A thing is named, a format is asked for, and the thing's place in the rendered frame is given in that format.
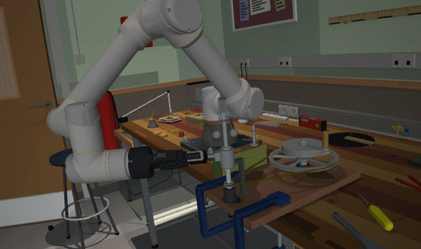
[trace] maroon notice board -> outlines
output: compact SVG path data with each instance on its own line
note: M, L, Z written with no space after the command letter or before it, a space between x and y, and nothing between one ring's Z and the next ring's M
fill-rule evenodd
M297 21L296 0L230 0L233 31Z

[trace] striped wooden tabletop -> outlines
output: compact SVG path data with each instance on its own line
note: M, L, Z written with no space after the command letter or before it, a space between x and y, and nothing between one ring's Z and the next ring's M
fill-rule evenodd
M201 112L202 109L176 112L173 115L181 117L182 122L174 124L158 122L159 131L169 134L166 138L152 134L155 130L147 128L148 119L124 123L122 128L154 150L178 149L180 147L179 131L184 131L185 135L191 138L201 136L202 127L189 125L185 122L186 115ZM251 136L252 123L258 121L279 123L278 127L255 125L255 132L267 145L268 153L280 148L283 141L292 138L321 140L321 132L300 127L298 122L293 121L273 120L261 116L247 124L234 122L234 125L239 133ZM362 248L332 218L333 212L339 212L368 238L386 248L421 249L421 192L395 180L398 177L413 183L408 178L408 175L412 175L421 181L421 168L407 163L408 159L421 155L421 143L328 125L328 133L339 132L364 133L375 139L374 145L365 147L330 145L330 148L339 154L339 164L359 170L361 178L269 222L268 225L287 238L296 241L305 249ZM213 169L210 163L198 166L190 165L183 169L201 182L213 179ZM390 232L383 230L377 224L357 193L362 194L369 203L378 206L392 220L394 228Z

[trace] robotic arm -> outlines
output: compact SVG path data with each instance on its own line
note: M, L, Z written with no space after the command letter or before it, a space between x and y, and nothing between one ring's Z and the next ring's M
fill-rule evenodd
M197 0L145 1L131 13L118 32L69 96L48 115L50 130L71 140L73 154L66 159L66 173L71 182L146 178L151 176L150 171L153 173L153 167L168 165L165 159L172 159L173 152L154 156L149 148L104 150L96 107L132 57L156 38L165 37L174 48L183 49L217 90L203 92L206 94L203 96L206 99L203 103L205 120L217 121L219 118L218 93L227 100L230 118L252 120L261 115L262 91L239 79L204 33L203 14ZM196 156L183 153L175 154L176 162L187 164ZM141 161L142 157L147 158L145 166L136 165L136 158Z

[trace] blue stool seat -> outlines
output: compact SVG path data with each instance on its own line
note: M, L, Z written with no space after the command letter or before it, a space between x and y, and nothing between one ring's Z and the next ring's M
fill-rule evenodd
M66 166L66 158L72 154L72 149L66 149L64 151L60 151L58 153L53 154L49 158L49 162L53 166Z

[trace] door handle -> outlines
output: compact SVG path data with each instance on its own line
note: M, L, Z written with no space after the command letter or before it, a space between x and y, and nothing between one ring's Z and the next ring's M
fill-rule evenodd
M39 108L39 107L51 107L52 106L52 103L50 103L50 101L46 101L46 103L44 103L44 104L40 104L40 105L37 105L37 106L31 106L31 107L29 107L29 109L34 109L34 108Z

